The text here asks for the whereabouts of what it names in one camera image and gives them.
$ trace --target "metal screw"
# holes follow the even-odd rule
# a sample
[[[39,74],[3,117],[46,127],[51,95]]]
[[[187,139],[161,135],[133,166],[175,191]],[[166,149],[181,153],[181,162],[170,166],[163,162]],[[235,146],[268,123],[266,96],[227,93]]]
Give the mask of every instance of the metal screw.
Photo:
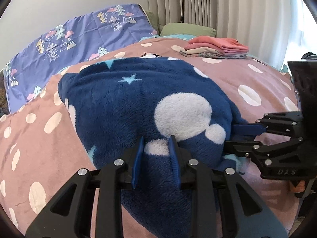
[[[199,164],[198,160],[197,159],[190,159],[188,161],[188,163],[191,165],[191,166],[196,166]]]
[[[226,174],[228,174],[228,175],[233,175],[235,172],[236,171],[233,168],[229,167],[229,168],[226,169]]]
[[[77,173],[80,176],[84,176],[87,173],[87,169],[85,169],[85,168],[79,169]]]
[[[266,164],[267,166],[272,165],[272,160],[270,160],[270,159],[265,160],[265,164]]]
[[[116,159],[116,160],[114,161],[114,164],[115,164],[116,166],[121,166],[121,165],[124,164],[124,161],[123,161],[122,159]]]

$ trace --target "cloud print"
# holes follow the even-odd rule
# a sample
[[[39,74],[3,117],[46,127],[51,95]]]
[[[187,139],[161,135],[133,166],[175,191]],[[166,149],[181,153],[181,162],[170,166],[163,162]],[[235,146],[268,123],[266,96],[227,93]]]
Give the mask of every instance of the cloud print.
[[[17,69],[12,69],[10,75],[13,76],[13,74],[17,73],[18,70]]]
[[[56,30],[51,30],[47,35],[46,38],[53,36],[54,34],[56,34]]]
[[[74,32],[71,31],[67,31],[65,38],[69,38],[70,35],[74,34]]]
[[[30,101],[33,98],[34,98],[34,94],[29,94],[28,97],[27,97],[27,100]]]
[[[109,10],[107,10],[107,12],[114,12],[116,10],[117,10],[116,8],[110,8]]]
[[[88,60],[91,61],[93,59],[96,59],[97,57],[99,57],[99,54],[92,54]]]

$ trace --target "bed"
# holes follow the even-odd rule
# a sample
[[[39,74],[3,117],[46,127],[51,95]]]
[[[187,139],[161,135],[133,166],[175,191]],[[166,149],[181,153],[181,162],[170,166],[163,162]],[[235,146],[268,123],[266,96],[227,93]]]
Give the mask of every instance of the bed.
[[[47,1],[54,3],[55,9],[61,6],[56,0]],[[3,133],[0,137],[0,204],[22,234],[76,170],[95,168],[57,92],[58,81],[66,73],[83,71],[100,61],[154,54],[182,59],[193,65],[198,75],[210,77],[248,122],[254,122],[267,112],[298,109],[291,76],[257,58],[203,60],[182,56],[179,51],[187,44],[183,37],[156,37],[158,33],[145,13],[148,0],[120,0],[118,4],[114,4],[116,0],[60,1],[63,6],[77,11],[69,13],[63,9],[62,14],[51,11],[42,17],[45,23],[39,28],[31,25],[9,28],[6,18],[12,19],[15,3],[19,4],[19,0],[13,0],[0,21],[2,28],[19,29],[22,37],[18,44],[9,43],[0,57],[1,63],[5,62],[7,98],[2,107],[6,109],[7,101],[11,113],[0,118],[0,133]],[[102,8],[101,3],[112,6]],[[6,35],[15,36],[10,31]],[[285,137],[263,135],[260,140],[274,144],[284,141]],[[244,164],[241,172],[289,231],[299,200],[289,192],[288,183],[260,179],[252,163]],[[123,224],[126,237],[155,237],[124,208]]]

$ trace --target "fleece fabric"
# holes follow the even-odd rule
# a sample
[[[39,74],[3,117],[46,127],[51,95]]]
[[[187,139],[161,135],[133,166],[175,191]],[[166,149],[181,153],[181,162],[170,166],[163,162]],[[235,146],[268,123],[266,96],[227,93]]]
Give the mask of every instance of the fleece fabric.
[[[96,168],[145,139],[138,186],[122,191],[122,204],[158,238],[187,238],[191,192],[176,186],[167,140],[209,167],[236,167],[223,158],[231,125],[245,123],[222,89],[198,69],[172,57],[112,59],[58,84],[73,126]]]
[[[240,51],[240,52],[248,52],[248,46],[240,44],[237,39],[228,38],[228,37],[209,37],[209,36],[199,36],[195,37],[188,41],[189,44],[194,43],[209,43],[213,44],[223,50],[228,51]]]

